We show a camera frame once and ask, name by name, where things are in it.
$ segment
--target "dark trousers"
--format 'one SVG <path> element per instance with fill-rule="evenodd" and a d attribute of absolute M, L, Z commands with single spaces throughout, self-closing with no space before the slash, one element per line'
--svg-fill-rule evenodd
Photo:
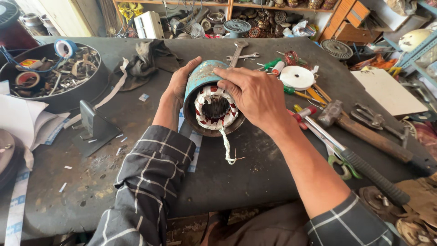
<path fill-rule="evenodd" d="M 302 201 L 276 207 L 249 221 L 213 229 L 208 246 L 306 246 L 309 221 Z"/>

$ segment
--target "spanner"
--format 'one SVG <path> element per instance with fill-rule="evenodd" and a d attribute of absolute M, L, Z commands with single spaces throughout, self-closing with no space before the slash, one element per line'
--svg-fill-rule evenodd
<path fill-rule="evenodd" d="M 260 54 L 258 52 L 255 52 L 255 53 L 250 54 L 250 55 L 239 56 L 238 59 L 249 58 L 249 57 L 260 57 Z M 227 56 L 226 60 L 232 61 L 232 56 Z"/>
<path fill-rule="evenodd" d="M 234 56 L 232 57 L 232 61 L 231 64 L 229 64 L 229 67 L 235 67 L 238 58 L 240 57 L 241 51 L 243 50 L 244 47 L 249 46 L 249 44 L 247 43 L 246 40 L 243 40 L 242 42 L 236 41 L 235 46 L 237 46 L 237 49 L 235 50 Z"/>

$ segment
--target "hand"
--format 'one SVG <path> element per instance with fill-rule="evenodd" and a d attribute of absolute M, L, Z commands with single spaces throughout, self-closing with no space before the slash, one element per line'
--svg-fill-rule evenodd
<path fill-rule="evenodd" d="M 217 85 L 229 92 L 244 116 L 271 137 L 297 126 L 285 107 L 283 84 L 274 75 L 244 67 L 214 68 L 214 73 L 224 79 Z"/>
<path fill-rule="evenodd" d="M 173 73 L 170 83 L 165 91 L 170 98 L 176 99 L 179 109 L 184 105 L 185 88 L 187 87 L 188 75 L 196 68 L 202 57 L 198 56 L 189 61 L 184 67 L 181 67 Z"/>

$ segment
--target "checkered shirt sleeve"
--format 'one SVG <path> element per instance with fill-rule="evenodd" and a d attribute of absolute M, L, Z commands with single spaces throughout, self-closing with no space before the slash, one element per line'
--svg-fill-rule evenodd
<path fill-rule="evenodd" d="M 353 192 L 337 207 L 311 219 L 305 231 L 315 246 L 407 246 Z"/>
<path fill-rule="evenodd" d="M 114 208 L 103 213 L 89 245 L 165 245 L 167 214 L 195 149 L 177 132 L 150 126 L 126 155 Z"/>

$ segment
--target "black workbench surface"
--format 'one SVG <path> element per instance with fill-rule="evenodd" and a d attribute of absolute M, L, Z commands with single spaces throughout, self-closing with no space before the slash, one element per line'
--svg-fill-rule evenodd
<path fill-rule="evenodd" d="M 40 40 L 53 42 L 56 38 Z M 98 50 L 106 66 L 112 70 L 122 57 L 130 59 L 136 54 L 135 44 L 139 39 L 117 38 L 71 38 L 75 42 L 90 45 Z M 319 65 L 317 84 L 332 98 L 344 102 L 344 109 L 350 112 L 355 102 L 361 102 L 380 112 L 388 125 L 396 130 L 402 126 L 385 111 L 354 78 L 347 68 L 307 38 L 247 39 L 249 46 L 242 54 L 259 52 L 256 60 L 240 60 L 237 67 L 258 68 L 256 63 L 266 63 L 280 57 L 275 50 L 295 50 L 299 57 L 311 64 Z M 184 64 L 196 56 L 204 60 L 216 59 L 226 62 L 226 56 L 236 49 L 232 39 L 165 40 L 165 44 Z M 34 171 L 30 175 L 26 197 L 23 239 L 66 234 L 70 231 L 92 231 L 101 214 L 110 208 L 115 200 L 116 190 L 112 183 L 126 152 L 152 123 L 159 100 L 166 89 L 171 73 L 159 71 L 146 85 L 130 92 L 119 92 L 99 110 L 128 137 L 112 139 L 88 158 L 83 157 L 72 144 L 71 139 L 79 131 L 72 128 L 62 130 L 51 146 L 41 145 L 34 151 Z M 138 98 L 146 93 L 146 102 Z M 295 95 L 286 95 L 287 108 L 295 103 L 302 107 L 308 101 Z M 354 150 L 368 161 L 382 175 L 393 182 L 414 178 L 403 164 L 375 149 L 369 144 L 333 126 L 328 129 L 340 143 Z M 309 130 L 308 139 L 327 156 L 325 145 Z M 381 132 L 395 142 L 393 136 Z M 237 207 L 250 207 L 294 200 L 299 197 L 296 185 L 285 164 L 284 157 L 274 142 L 249 121 L 228 135 L 231 148 L 237 148 L 237 156 L 245 157 L 234 165 L 225 160 L 222 138 L 203 137 L 195 173 L 187 173 L 179 201 L 171 217 L 201 214 Z M 124 153 L 115 156 L 119 147 Z M 410 137 L 408 149 L 419 156 L 432 158 L 424 148 Z M 67 182 L 64 192 L 59 189 Z M 367 180 L 351 179 L 348 186 L 356 189 L 369 186 Z M 0 191 L 0 242 L 4 241 L 7 213 L 13 183 Z"/>

